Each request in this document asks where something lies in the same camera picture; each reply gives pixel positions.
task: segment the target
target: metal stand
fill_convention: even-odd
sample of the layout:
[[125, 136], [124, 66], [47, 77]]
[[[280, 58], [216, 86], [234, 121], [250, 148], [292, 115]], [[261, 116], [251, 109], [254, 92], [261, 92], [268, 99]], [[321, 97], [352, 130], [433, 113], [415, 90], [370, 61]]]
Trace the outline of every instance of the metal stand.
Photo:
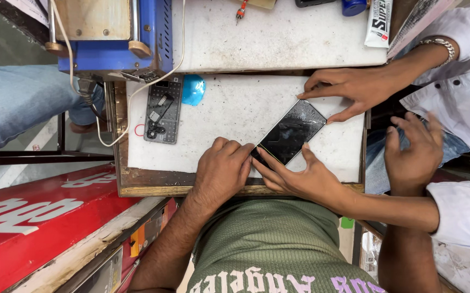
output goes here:
[[58, 115], [58, 150], [0, 151], [0, 165], [113, 161], [114, 155], [65, 150], [65, 112]]

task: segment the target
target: silver bracelet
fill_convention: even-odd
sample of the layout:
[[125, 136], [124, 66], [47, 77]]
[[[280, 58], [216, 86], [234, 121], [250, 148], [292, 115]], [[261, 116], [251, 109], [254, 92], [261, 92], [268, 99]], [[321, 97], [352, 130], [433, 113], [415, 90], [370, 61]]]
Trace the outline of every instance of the silver bracelet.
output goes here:
[[448, 50], [448, 59], [443, 64], [441, 64], [439, 66], [436, 66], [434, 68], [438, 68], [438, 67], [441, 67], [445, 64], [448, 64], [448, 62], [452, 61], [453, 57], [456, 55], [456, 50], [453, 47], [453, 45], [450, 44], [450, 42], [445, 41], [443, 39], [427, 39], [427, 40], [424, 40], [424, 41], [420, 41], [414, 48], [417, 48], [421, 45], [431, 44], [431, 43], [436, 44], [436, 45], [443, 45]]

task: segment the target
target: blue jeans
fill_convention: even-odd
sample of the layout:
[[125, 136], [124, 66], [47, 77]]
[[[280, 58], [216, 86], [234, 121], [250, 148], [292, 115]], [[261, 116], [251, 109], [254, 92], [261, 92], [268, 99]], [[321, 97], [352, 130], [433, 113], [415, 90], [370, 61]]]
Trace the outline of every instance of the blue jeans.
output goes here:
[[[94, 90], [98, 112], [103, 108], [101, 87]], [[70, 88], [68, 74], [57, 65], [0, 67], [0, 148], [19, 134], [51, 117], [69, 111], [77, 125], [96, 122], [96, 116], [82, 97]]]
[[[401, 150], [408, 148], [410, 142], [405, 132], [399, 127], [399, 146]], [[367, 156], [365, 170], [365, 193], [379, 195], [391, 189], [385, 169], [385, 135], [386, 129], [376, 130], [367, 137]], [[470, 148], [459, 137], [443, 131], [443, 160], [444, 163], [470, 151]]]

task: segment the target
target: red box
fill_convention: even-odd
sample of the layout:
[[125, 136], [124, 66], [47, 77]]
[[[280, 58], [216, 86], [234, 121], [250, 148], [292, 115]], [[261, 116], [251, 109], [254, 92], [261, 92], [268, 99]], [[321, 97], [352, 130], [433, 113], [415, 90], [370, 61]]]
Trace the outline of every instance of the red box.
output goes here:
[[141, 199], [118, 197], [112, 165], [0, 189], [0, 292]]

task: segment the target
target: cracked phone screen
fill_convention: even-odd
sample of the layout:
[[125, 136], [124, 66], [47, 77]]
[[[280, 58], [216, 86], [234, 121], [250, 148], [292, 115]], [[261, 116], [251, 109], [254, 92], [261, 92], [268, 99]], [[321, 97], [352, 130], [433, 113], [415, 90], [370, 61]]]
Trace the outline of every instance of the cracked phone screen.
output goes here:
[[[257, 147], [267, 151], [285, 166], [302, 150], [303, 143], [309, 142], [326, 122], [327, 119], [311, 103], [298, 100]], [[269, 168], [256, 147], [251, 151], [251, 156]]]

